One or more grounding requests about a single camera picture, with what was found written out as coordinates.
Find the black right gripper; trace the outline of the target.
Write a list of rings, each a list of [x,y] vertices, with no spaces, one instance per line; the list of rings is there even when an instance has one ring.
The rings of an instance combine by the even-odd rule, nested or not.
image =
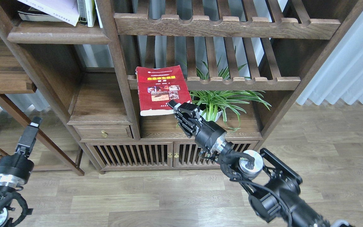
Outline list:
[[[213,121],[206,121],[199,114],[199,106],[184,102],[183,104],[170,100],[168,106],[175,111],[178,125],[188,138],[195,137],[196,144],[209,153],[226,153],[228,143],[225,140],[226,131]]]

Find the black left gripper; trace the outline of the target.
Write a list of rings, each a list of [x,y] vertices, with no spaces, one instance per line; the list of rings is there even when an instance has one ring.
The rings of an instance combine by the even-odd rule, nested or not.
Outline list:
[[[19,138],[15,153],[0,160],[0,186],[19,186],[28,182],[34,167],[28,158],[41,123],[42,118],[34,116]]]

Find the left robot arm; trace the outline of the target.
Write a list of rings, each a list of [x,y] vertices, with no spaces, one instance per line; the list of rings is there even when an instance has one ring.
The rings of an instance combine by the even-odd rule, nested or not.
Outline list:
[[[33,210],[28,208],[26,200],[19,191],[28,182],[34,167],[29,155],[36,142],[41,122],[42,118],[35,116],[20,137],[15,153],[0,160],[0,227],[14,227],[27,215],[32,214]],[[13,200],[17,200],[22,208],[21,215],[16,221],[9,217],[9,211],[15,210],[10,206]]]

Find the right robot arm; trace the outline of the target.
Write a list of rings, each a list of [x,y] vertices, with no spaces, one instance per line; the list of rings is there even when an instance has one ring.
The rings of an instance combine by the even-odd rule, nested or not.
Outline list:
[[[226,141],[226,131],[199,114],[199,106],[174,100],[168,102],[174,110],[178,125],[188,137],[195,137],[201,148],[200,157],[215,161],[222,172],[238,182],[248,193],[256,215],[270,222],[281,217],[289,227],[349,227],[339,219],[333,224],[315,212],[299,197],[302,178],[266,148],[259,152],[237,152]]]

